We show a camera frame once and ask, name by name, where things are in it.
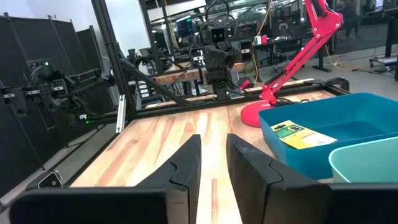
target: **gray floor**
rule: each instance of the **gray floor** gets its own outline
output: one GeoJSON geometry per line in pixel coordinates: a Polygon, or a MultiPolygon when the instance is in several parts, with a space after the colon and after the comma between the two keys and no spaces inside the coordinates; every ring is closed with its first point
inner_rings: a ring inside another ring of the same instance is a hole
{"type": "MultiPolygon", "coordinates": [[[[393,46],[392,51],[396,52],[397,49],[396,46],[393,46]]],[[[369,49],[369,50],[362,50],[360,52],[350,52],[348,54],[344,55],[339,55],[339,56],[332,56],[332,62],[339,61],[343,63],[345,66],[349,68],[353,67],[361,67],[363,69],[369,69],[369,58],[371,58],[374,55],[382,55],[384,52],[384,48],[380,47],[377,49],[369,49]]],[[[329,78],[333,77],[345,77],[346,79],[349,80],[351,89],[350,91],[353,93],[356,92],[370,92],[370,93],[375,93],[377,95],[385,96],[388,98],[392,98],[394,100],[398,100],[398,82],[394,81],[394,78],[392,77],[391,73],[384,73],[382,75],[378,74],[370,74],[367,72],[351,72],[350,69],[338,69],[335,68],[330,62],[327,57],[324,59],[325,61],[325,67],[332,69],[332,72],[330,73],[325,73],[319,70],[315,70],[314,68],[311,67],[311,65],[316,65],[318,63],[318,59],[314,59],[309,61],[306,64],[306,67],[299,70],[294,77],[298,79],[303,79],[303,78],[319,78],[322,80],[327,80],[329,78]]],[[[260,73],[268,73],[271,74],[271,69],[270,68],[262,68],[260,73]]],[[[271,75],[261,75],[262,80],[267,80],[271,75]]],[[[114,128],[109,128],[105,129],[104,133],[101,134],[105,138],[113,136],[114,134],[114,128]]],[[[81,139],[78,139],[76,141],[81,141],[84,138],[87,138],[88,135],[83,136],[81,139]]],[[[61,158],[63,155],[67,154],[70,150],[73,148],[69,149],[64,149],[61,150],[51,161],[47,163],[48,167],[51,167],[51,164],[54,164],[59,158],[61,158]]],[[[69,169],[63,169],[61,172],[63,172],[63,175],[71,175],[68,174],[69,169]]],[[[30,179],[27,179],[27,181],[21,183],[20,186],[16,188],[15,192],[11,192],[7,197],[12,198],[15,197],[15,195],[18,194],[21,190],[24,189],[24,186],[26,186],[27,183],[31,181],[32,178],[37,176],[37,173],[32,174],[32,177],[30,179]]],[[[8,224],[8,218],[7,218],[7,212],[4,212],[3,214],[0,215],[0,223],[1,224],[8,224]]]]}

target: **light blue bin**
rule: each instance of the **light blue bin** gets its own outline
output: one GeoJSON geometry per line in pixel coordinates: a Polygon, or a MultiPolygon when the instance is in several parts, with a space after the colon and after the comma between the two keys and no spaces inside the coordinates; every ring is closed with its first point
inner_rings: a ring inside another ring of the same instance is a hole
{"type": "Polygon", "coordinates": [[[329,163],[337,183],[396,183],[398,137],[335,149],[329,163]]]}
{"type": "Polygon", "coordinates": [[[370,93],[281,106],[260,111],[265,142],[276,158],[313,179],[332,177],[329,154],[339,147],[398,136],[398,102],[370,93]],[[271,126],[291,120],[338,142],[294,149],[286,146],[271,126]]]}

